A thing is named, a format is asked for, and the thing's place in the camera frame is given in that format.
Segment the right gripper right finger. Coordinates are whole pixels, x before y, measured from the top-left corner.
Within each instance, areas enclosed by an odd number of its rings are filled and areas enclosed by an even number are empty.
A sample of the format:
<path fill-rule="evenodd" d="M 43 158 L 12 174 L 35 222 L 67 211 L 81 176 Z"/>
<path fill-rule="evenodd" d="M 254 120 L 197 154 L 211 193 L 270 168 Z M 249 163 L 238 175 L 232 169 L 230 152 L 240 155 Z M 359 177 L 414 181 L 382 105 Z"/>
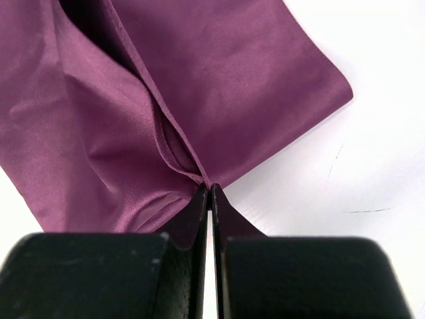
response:
<path fill-rule="evenodd" d="M 390 261 L 361 237 L 269 237 L 211 187 L 219 318 L 409 318 Z"/>

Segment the purple satin napkin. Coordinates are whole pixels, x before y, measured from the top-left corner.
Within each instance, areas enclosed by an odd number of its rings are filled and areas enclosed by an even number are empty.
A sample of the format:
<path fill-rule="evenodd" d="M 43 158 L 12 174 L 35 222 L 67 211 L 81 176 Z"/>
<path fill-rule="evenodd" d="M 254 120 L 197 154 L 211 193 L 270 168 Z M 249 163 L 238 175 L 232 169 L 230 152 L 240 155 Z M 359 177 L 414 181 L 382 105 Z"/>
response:
<path fill-rule="evenodd" d="M 46 232 L 150 232 L 353 97 L 282 1 L 2 1 L 1 167 Z"/>

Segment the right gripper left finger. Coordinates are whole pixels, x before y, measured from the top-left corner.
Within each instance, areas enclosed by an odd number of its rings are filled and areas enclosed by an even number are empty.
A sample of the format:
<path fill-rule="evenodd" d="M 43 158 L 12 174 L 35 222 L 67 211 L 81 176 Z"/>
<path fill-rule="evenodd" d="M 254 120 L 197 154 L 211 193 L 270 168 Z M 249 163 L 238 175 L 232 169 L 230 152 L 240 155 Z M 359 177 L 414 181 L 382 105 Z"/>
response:
<path fill-rule="evenodd" d="M 200 318 L 208 189 L 153 233 L 33 233 L 1 269 L 2 318 Z"/>

